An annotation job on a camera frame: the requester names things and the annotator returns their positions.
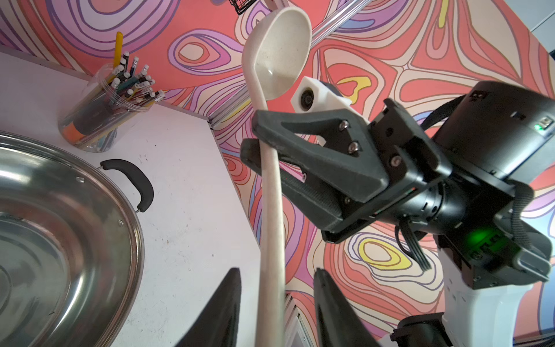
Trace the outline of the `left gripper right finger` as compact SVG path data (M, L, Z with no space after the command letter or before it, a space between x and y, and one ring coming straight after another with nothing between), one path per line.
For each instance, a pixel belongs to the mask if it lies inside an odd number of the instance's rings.
M317 334L320 346L368 346L369 334L332 276L324 269L314 275Z

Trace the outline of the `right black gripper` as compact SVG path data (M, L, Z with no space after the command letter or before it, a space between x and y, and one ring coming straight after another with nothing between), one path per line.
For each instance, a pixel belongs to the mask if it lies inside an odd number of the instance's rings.
M410 214L403 204L452 173L452 164L426 134L452 111L440 107L419 124L396 101L384 104L369 131L365 120L347 109L254 115L257 138L307 172L302 182L280 169L282 193L323 230L326 242L340 243L376 221L393 224ZM257 139L243 141L240 159L262 175ZM343 219L337 191L364 203L348 208Z

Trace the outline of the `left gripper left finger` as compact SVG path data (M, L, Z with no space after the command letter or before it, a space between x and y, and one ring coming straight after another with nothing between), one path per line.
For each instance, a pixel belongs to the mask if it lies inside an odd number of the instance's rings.
M176 346L236 346L240 305L241 273L233 267Z

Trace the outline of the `beige plastic ladle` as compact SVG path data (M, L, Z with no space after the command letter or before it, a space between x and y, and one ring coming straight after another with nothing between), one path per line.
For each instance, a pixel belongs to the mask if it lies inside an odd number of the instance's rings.
M279 7L253 29L244 46L242 68L256 113L297 81L312 44L312 24L298 7ZM283 346L286 294L286 234L278 153L263 141L262 228L256 346Z

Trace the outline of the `stainless steel pot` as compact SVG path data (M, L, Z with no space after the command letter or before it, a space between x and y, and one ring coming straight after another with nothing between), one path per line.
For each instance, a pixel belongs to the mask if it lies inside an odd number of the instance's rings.
M137 215L153 199L133 163L92 166L2 133L1 345L111 345L140 287Z

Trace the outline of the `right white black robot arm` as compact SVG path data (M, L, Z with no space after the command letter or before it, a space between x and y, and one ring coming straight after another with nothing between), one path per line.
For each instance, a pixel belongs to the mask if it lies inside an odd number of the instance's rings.
M366 121L351 108L317 109L301 90L294 114L257 111L241 161L262 173L262 146L298 166L280 175L285 196L337 244L368 225L395 240L422 270L434 237L445 310L405 318L383 346L511 346L517 310L547 282L552 243L522 219L531 183L554 162L554 101L504 82L481 81L417 122L396 101Z

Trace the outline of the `clear pencil cup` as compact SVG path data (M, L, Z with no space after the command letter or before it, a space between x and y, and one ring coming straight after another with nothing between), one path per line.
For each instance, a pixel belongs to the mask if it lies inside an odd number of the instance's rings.
M166 98L146 64L123 50L124 35L116 34L114 60L101 67L89 82L86 95L58 122L60 135L74 147L104 153L123 136L122 127Z

